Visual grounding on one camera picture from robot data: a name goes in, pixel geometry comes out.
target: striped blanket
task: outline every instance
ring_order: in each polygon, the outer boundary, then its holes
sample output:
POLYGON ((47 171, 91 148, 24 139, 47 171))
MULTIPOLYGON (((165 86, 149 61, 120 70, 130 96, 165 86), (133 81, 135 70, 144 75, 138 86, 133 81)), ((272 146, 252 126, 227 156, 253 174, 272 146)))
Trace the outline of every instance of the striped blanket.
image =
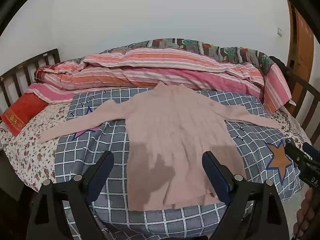
POLYGON ((239 53, 242 55, 241 64, 236 64, 227 62, 226 56, 223 60, 210 57, 210 54, 214 55, 210 51, 208 57, 204 49, 199 50, 203 52, 202 55, 195 53, 194 48, 190 51, 163 44, 154 46, 155 41, 149 41, 147 45, 137 43, 137 47, 129 45, 39 68, 35 73, 36 81, 46 85, 40 87, 40 84, 35 84, 27 92, 42 94, 40 97, 45 101, 58 103, 58 94, 63 95, 64 100, 59 102, 66 102, 71 100, 75 91, 79 93, 107 86, 154 87, 162 81, 167 85, 183 83, 195 90, 250 94, 259 98, 269 113, 276 111, 291 98, 280 69, 271 60, 264 60, 263 69, 257 67, 254 59, 245 61, 243 53, 239 53))

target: floral patterned blanket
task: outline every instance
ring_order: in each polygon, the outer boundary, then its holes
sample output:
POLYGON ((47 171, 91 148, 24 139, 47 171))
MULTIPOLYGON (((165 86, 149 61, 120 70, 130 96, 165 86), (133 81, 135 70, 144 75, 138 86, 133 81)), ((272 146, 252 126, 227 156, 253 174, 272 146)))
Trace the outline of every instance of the floral patterned blanket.
MULTIPOLYGON (((37 138, 42 131, 66 120, 69 105, 61 103, 47 106, 30 120, 17 137, 12 136, 3 125, 0 126, 0 142, 13 169, 27 186, 36 191, 45 179, 56 182, 54 157, 58 144, 58 139, 39 144, 37 138)), ((282 133, 293 138, 300 149, 304 142, 310 143, 299 123, 284 106, 270 117, 281 124, 282 133)))

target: star pattern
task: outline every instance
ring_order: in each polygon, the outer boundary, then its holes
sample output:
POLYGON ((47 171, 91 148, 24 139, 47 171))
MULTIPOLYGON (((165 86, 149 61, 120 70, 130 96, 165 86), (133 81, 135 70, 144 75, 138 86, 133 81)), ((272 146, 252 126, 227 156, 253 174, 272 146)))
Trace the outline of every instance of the star pattern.
MULTIPOLYGON (((86 112, 85 114, 88 114, 89 112, 90 112, 90 113, 93 112, 93 110, 91 109, 90 106, 88 106, 88 110, 87 110, 87 112, 86 112)), ((86 132, 96 132, 96 131, 98 130, 98 128, 99 128, 99 127, 97 126, 97 127, 95 127, 95 128, 91 128, 91 129, 87 129, 87 130, 84 130, 84 131, 76 132, 76 133, 74 134, 73 138, 72 138, 72 141, 75 140, 75 139, 77 139, 79 136, 83 135, 83 134, 86 133, 86 132)))
POLYGON ((266 143, 269 150, 272 152, 272 158, 268 163, 267 170, 278 170, 281 185, 283 184, 287 168, 292 165, 292 161, 287 157, 284 152, 284 144, 281 140, 279 145, 266 143))

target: orange star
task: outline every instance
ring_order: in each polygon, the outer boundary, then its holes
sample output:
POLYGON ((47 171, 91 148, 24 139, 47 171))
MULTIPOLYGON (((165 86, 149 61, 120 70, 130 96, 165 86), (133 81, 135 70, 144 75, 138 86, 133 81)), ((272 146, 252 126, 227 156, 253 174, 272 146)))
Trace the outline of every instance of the orange star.
POLYGON ((281 140, 278 146, 266 143, 269 150, 272 152, 273 156, 268 163, 266 170, 278 170, 280 176, 280 182, 283 184, 284 177, 287 171, 287 167, 292 165, 292 161, 289 160, 284 152, 284 144, 281 140))

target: wooden door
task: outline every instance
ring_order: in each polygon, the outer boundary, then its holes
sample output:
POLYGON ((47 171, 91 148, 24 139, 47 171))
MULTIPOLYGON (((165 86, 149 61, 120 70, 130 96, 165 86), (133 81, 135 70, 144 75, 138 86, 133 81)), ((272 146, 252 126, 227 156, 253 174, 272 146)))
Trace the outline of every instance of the wooden door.
MULTIPOLYGON (((292 68, 293 73, 309 82, 314 51, 313 32, 291 3, 289 3, 289 11, 291 34, 287 67, 292 68)), ((302 92, 302 86, 298 83, 294 85, 290 80, 288 84, 292 94, 292 100, 297 103, 302 92)), ((292 114, 294 106, 287 105, 287 109, 292 114)))

